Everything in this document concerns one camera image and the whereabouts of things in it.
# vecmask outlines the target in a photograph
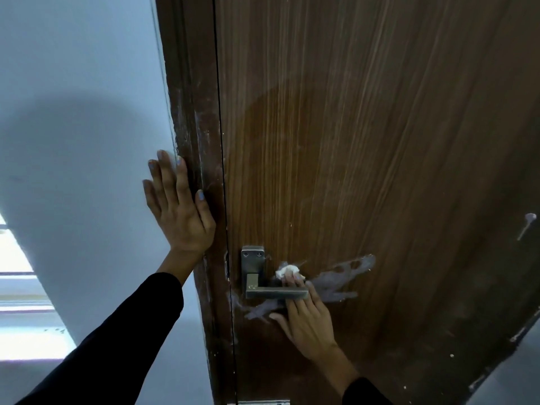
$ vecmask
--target lever handle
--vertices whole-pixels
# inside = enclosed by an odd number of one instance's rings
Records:
[[[265,270],[265,248],[262,246],[243,246],[240,253],[242,283],[247,299],[287,299],[300,300],[308,296],[306,287],[262,287],[259,280]]]

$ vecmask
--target wood grain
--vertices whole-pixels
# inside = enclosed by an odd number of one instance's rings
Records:
[[[330,305],[396,404],[454,404],[540,304],[540,0],[216,0],[231,282],[372,253]],[[238,399],[339,403],[278,327],[233,311]]]
[[[217,223],[194,270],[214,403],[236,402],[213,0],[156,0],[178,153]]]

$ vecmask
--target white wall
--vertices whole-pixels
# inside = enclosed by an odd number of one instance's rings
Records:
[[[80,342],[167,253],[141,185],[173,147],[152,2],[0,0],[0,34],[0,213]],[[212,402],[192,279],[184,293],[138,403]],[[53,366],[0,364],[0,403]]]

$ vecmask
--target black sleeve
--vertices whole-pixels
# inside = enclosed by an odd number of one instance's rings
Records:
[[[353,381],[343,394],[342,405],[392,405],[368,378]]]
[[[183,307],[178,279],[152,274],[18,404],[134,404]]]

